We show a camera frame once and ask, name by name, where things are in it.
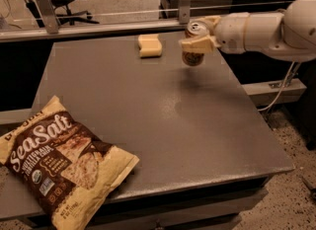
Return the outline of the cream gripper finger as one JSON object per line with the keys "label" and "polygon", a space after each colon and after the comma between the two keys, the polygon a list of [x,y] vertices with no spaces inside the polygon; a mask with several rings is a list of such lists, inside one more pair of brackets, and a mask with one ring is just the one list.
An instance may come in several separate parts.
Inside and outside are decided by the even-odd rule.
{"label": "cream gripper finger", "polygon": [[218,15],[215,16],[205,16],[197,19],[193,19],[192,23],[204,23],[206,27],[210,30],[213,31],[217,24],[220,22],[221,17]]}
{"label": "cream gripper finger", "polygon": [[182,51],[191,53],[210,53],[220,47],[215,36],[184,38],[180,40]]}

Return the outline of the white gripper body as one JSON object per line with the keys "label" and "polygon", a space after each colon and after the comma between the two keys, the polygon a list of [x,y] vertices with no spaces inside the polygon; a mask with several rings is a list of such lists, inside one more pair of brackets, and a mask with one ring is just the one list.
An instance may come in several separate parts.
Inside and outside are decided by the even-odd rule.
{"label": "white gripper body", "polygon": [[245,49],[246,23],[249,13],[232,13],[222,17],[214,34],[220,50],[228,54],[241,54]]}

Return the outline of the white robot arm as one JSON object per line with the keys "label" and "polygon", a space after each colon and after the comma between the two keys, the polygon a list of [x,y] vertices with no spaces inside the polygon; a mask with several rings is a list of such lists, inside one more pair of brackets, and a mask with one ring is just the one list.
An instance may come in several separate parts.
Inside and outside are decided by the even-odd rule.
{"label": "white robot arm", "polygon": [[192,20],[182,51],[205,54],[260,52],[270,58],[307,62],[316,58],[316,0],[295,0],[286,9],[232,13]]}

